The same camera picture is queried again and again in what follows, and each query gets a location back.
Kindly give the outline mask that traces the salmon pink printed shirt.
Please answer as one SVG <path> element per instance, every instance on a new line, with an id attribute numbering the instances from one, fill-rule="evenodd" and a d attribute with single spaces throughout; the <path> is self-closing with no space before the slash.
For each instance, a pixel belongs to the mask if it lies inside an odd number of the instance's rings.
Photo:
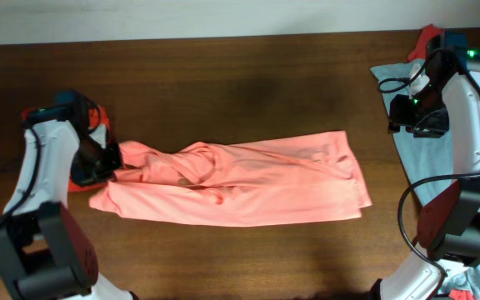
<path id="1" fill-rule="evenodd" d="M 247 228 L 359 218 L 372 204 L 344 131 L 176 153 L 120 148 L 125 167 L 89 205 L 122 218 Z"/>

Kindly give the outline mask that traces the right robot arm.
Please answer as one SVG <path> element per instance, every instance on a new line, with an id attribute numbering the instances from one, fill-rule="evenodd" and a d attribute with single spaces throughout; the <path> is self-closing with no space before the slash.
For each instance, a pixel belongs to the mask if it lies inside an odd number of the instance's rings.
<path id="1" fill-rule="evenodd" d="M 420 211 L 410 253 L 371 299 L 435 299 L 450 277 L 480 265 L 480 49 L 458 32 L 442 32 L 426 46 L 422 66 L 394 80 L 388 129 L 416 138 L 452 137 L 447 187 Z"/>

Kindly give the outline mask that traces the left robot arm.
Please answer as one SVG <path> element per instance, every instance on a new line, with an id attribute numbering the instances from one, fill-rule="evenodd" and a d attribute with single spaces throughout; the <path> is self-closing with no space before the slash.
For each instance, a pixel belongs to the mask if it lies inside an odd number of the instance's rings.
<path id="1" fill-rule="evenodd" d="M 100 272 L 91 241 L 68 211 L 71 185 L 96 186 L 122 167 L 105 112 L 75 90 L 22 114 L 25 153 L 0 217 L 0 278 L 11 298 L 136 299 Z"/>

